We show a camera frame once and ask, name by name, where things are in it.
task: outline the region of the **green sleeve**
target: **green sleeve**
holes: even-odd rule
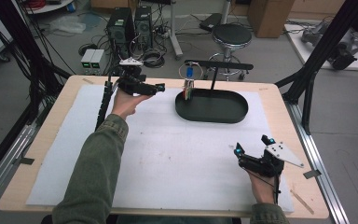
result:
[[[53,223],[105,223],[112,208],[128,125],[109,115],[84,143]]]
[[[251,224],[287,224],[289,221],[280,206],[272,203],[257,203],[252,206]]]

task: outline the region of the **hand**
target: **hand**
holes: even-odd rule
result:
[[[274,203],[274,177],[265,177],[246,170],[252,182],[252,192],[258,203]]]
[[[121,89],[117,89],[112,114],[119,115],[123,119],[126,119],[128,115],[135,113],[135,107],[138,104],[150,97],[151,96],[146,95],[131,96]]]

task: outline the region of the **black oval tray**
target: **black oval tray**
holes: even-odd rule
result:
[[[248,102],[235,91],[194,89],[191,99],[180,92],[175,98],[176,113],[183,119],[215,123],[238,123],[248,113]]]

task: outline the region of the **black stool seat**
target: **black stool seat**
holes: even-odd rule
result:
[[[237,24],[221,24],[212,30],[213,40],[226,47],[244,48],[252,40],[252,33]]]

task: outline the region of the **floor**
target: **floor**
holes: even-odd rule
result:
[[[212,8],[220,7],[219,4],[216,4]],[[178,4],[178,14],[205,13],[197,10],[200,8],[197,4],[188,8],[192,8],[193,11],[186,12],[186,9],[180,8]],[[72,14],[79,15],[79,18],[89,25],[82,35],[60,31],[46,33],[49,42],[77,74],[82,74],[83,71],[80,64],[81,56],[78,54],[79,47],[91,41],[96,42],[99,38],[96,35],[103,35],[105,27],[104,20],[98,20],[99,17],[92,14],[82,14],[85,12],[77,11]],[[47,24],[50,21],[68,14],[65,10],[57,10],[40,15],[38,20],[42,28],[48,28]],[[198,17],[201,20],[205,19],[203,15]],[[178,34],[190,31],[205,33],[200,29],[195,29],[199,22],[194,17],[180,16],[177,21],[178,29],[182,28]],[[245,18],[235,16],[230,16],[229,21],[247,22]],[[179,78],[177,70],[184,60],[205,60],[220,51],[220,48],[212,41],[211,35],[178,35],[177,37],[184,52],[183,58],[179,61],[175,60],[171,43],[167,40],[165,43],[167,53],[164,55],[163,67],[143,68],[144,74],[148,77]],[[42,48],[40,40],[37,39],[36,42]],[[302,66],[302,62],[297,57],[296,51],[286,35],[281,35],[276,39],[262,39],[253,36],[252,44],[246,49],[238,50],[235,55],[243,63],[252,63],[255,66],[255,69],[245,77],[247,82],[274,83],[292,75]],[[70,72],[56,53],[52,53],[52,58],[55,64]],[[231,77],[230,80],[238,81],[236,77]],[[0,143],[28,105],[28,87],[29,82],[21,74],[13,60],[9,63],[0,62]],[[310,131],[349,221],[358,223],[358,71],[326,69],[319,71],[315,79]],[[15,167],[0,186],[0,195],[14,172]],[[0,211],[0,223],[40,223],[45,215],[36,213],[25,216],[21,213]],[[323,220],[291,219],[290,221],[291,223],[333,223],[331,218]]]

